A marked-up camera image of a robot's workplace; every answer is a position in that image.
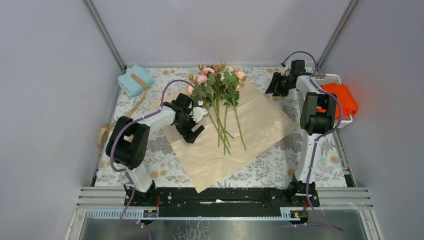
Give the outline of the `pink fake flower bunch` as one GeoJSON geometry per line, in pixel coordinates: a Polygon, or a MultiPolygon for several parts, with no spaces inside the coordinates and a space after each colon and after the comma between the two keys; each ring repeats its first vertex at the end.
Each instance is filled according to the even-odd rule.
{"type": "Polygon", "coordinates": [[[240,88],[247,80],[247,75],[238,67],[228,66],[225,62],[216,65],[198,65],[199,74],[191,73],[188,79],[193,86],[188,93],[194,101],[194,106],[207,110],[210,120],[218,135],[218,147],[223,147],[223,153],[230,154],[230,139],[234,136],[227,130],[229,110],[234,111],[236,126],[243,148],[246,144],[237,111],[241,97],[240,88]]]}

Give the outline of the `tan wrapping paper sheet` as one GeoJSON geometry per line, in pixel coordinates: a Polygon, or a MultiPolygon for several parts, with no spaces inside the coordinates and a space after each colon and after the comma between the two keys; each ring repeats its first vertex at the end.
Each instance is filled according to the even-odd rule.
{"type": "Polygon", "coordinates": [[[198,193],[251,163],[295,128],[277,102],[249,80],[239,95],[236,107],[219,107],[221,126],[214,110],[201,119],[204,130],[194,143],[187,143],[173,125],[161,128],[198,193]]]}

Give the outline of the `tan ribbon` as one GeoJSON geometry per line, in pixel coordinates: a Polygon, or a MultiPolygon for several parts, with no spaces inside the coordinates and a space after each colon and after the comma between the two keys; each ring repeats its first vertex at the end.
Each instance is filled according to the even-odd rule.
{"type": "MultiPolygon", "coordinates": [[[[143,97],[125,115],[126,117],[131,117],[139,109],[140,105],[146,99],[146,96],[148,94],[148,85],[140,77],[138,77],[135,73],[131,73],[130,77],[138,85],[140,85],[143,88],[144,93],[143,93],[143,97]]],[[[98,135],[97,135],[97,147],[99,149],[102,148],[101,143],[107,139],[109,132],[111,132],[114,129],[115,125],[116,125],[116,122],[114,121],[113,123],[107,123],[100,127],[98,131],[98,135]]]]}

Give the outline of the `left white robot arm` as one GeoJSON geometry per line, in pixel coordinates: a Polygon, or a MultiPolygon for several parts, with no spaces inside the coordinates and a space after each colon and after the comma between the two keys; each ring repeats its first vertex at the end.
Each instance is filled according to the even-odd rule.
{"type": "Polygon", "coordinates": [[[205,129],[199,122],[207,114],[201,100],[195,102],[180,93],[145,117],[122,116],[117,120],[105,152],[111,166],[118,164],[128,174],[131,186],[137,191],[135,197],[142,205],[148,206],[155,200],[151,189],[154,182],[143,164],[150,135],[165,126],[174,126],[186,143],[193,144],[205,129]]]}

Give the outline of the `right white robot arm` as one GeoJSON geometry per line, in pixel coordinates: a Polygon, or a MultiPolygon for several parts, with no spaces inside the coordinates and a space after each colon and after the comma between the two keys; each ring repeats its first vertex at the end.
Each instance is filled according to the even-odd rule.
{"type": "Polygon", "coordinates": [[[299,119],[303,147],[299,166],[286,190],[286,198],[291,205],[299,206],[314,195],[317,150],[322,146],[324,136],[334,130],[339,102],[334,94],[318,85],[312,73],[306,71],[304,60],[293,60],[288,75],[275,72],[265,93],[286,97],[292,89],[303,96],[299,119]]]}

